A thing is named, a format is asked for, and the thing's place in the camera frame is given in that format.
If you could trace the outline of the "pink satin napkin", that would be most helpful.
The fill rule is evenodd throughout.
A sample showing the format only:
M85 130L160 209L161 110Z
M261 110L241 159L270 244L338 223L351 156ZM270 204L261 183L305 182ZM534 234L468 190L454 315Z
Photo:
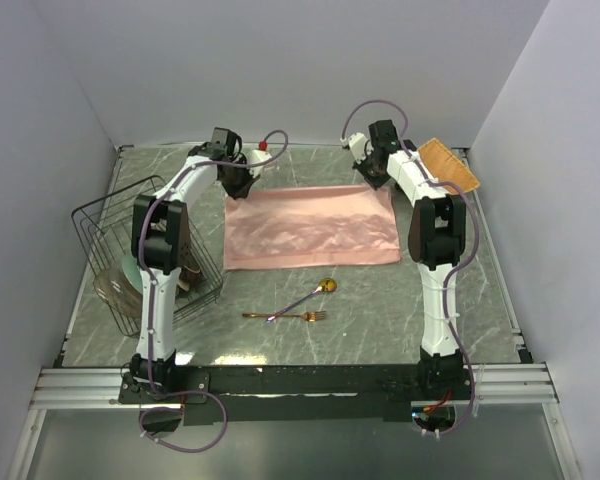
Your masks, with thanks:
M386 187L275 188L225 200L226 270L384 265L400 260L399 233Z

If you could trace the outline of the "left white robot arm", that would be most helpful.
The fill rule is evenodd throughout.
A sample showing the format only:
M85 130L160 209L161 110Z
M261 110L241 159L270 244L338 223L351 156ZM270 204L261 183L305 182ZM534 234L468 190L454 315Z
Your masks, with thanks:
M173 317L176 287L190 258L189 209L221 181L231 194L246 195L255 182L241 160L242 139L216 127L211 139L193 147L180 170L161 189L133 203L131 253L142 281L141 328L129 364L133 382L157 402L177 393Z

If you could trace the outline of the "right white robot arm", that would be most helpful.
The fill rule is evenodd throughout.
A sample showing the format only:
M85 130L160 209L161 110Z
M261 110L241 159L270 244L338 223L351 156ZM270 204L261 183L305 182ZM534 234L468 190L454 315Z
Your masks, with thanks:
M390 120L369 126L369 134L343 135L353 168L374 189L392 180L409 200L412 213L408 253L416 263L423 290L424 333L416 381L420 392L440 398L465 382L464 359L454 335L456 273L466 247L467 202L450 187L474 189L479 182L461 160L433 138L403 149Z

